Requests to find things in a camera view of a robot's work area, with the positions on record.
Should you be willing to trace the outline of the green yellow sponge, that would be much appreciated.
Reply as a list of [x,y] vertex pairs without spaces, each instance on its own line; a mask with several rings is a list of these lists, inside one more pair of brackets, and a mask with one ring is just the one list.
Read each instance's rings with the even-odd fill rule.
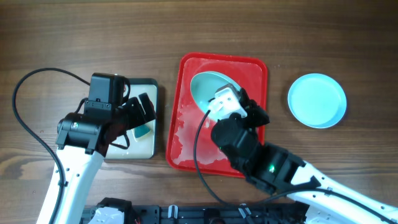
[[149,134],[152,130],[146,124],[143,124],[141,126],[134,128],[132,131],[134,138],[138,140],[139,138],[144,137],[146,134]]

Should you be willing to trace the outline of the pale green plate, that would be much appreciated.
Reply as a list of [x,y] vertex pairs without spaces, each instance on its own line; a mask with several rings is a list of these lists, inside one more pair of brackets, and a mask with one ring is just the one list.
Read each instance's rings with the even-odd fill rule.
[[190,83],[190,92],[198,108],[213,121],[225,119],[231,113],[239,113],[245,117],[240,104],[241,87],[230,77],[214,71],[196,74]]

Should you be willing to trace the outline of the light blue plate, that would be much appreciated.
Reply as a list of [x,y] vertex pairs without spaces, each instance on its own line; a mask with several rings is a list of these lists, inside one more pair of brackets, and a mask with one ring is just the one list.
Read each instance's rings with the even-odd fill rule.
[[341,85],[321,73],[309,73],[296,79],[289,88],[287,103],[298,121],[315,129],[338,124],[347,109],[347,98]]

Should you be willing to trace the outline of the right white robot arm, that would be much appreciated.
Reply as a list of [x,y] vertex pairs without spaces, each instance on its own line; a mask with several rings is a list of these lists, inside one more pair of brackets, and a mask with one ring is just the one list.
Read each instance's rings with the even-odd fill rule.
[[269,200],[288,196],[327,215],[326,222],[397,223],[397,208],[339,184],[282,147],[260,142],[256,129],[268,124],[269,116],[244,88],[218,88],[207,115],[216,121],[211,140],[233,169],[270,194]]

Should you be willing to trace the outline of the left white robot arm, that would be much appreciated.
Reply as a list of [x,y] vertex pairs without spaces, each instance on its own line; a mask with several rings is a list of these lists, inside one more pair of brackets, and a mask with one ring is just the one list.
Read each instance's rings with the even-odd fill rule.
[[88,99],[57,128],[50,186],[38,223],[79,223],[93,180],[105,159],[149,159],[155,151],[156,93],[132,93],[127,102]]

